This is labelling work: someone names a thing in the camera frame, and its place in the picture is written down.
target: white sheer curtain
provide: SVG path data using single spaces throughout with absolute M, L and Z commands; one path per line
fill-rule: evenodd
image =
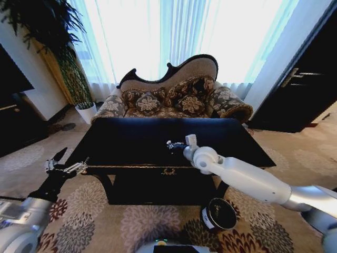
M 97 101 L 133 68 L 160 79 L 167 62 L 213 55 L 217 80 L 241 97 L 254 83 L 298 0 L 69 0 L 86 33 L 75 45 Z

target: sofa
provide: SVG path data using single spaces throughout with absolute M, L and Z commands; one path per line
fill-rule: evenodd
M 179 66 L 167 64 L 158 81 L 132 69 L 92 118 L 236 118 L 245 123 L 252 107 L 216 81 L 218 64 L 211 55 L 196 55 Z

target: black coffee table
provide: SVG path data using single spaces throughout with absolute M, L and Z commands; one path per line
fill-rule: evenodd
M 85 175 L 97 177 L 111 205 L 203 205 L 223 197 L 225 183 L 215 188 L 183 157 L 172 155 L 167 140 L 185 142 L 196 134 L 199 147 L 258 167 L 275 163 L 235 119 L 100 118 L 67 160 L 89 157 Z M 112 184 L 108 175 L 116 175 Z

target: white flower pot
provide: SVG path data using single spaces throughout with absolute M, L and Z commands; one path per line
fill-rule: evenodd
M 75 107 L 76 110 L 78 111 L 78 113 L 82 116 L 82 118 L 84 119 L 85 123 L 90 124 L 90 120 L 91 118 L 96 114 L 97 109 L 96 109 L 96 105 L 94 103 L 94 105 L 88 109 L 78 109 L 77 106 Z

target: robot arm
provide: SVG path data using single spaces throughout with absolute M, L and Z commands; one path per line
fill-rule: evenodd
M 39 236 L 49 223 L 49 210 L 65 181 L 81 173 L 87 165 L 58 164 L 66 149 L 47 162 L 48 177 L 40 188 L 17 205 L 0 201 L 0 221 L 13 225 L 0 230 L 0 253 L 35 252 Z
M 184 156 L 204 174 L 213 173 L 243 193 L 294 211 L 319 209 L 337 218 L 337 192 L 320 186 L 295 187 L 271 173 L 234 157 L 223 157 L 210 147 L 199 148 L 194 134 L 186 136 Z

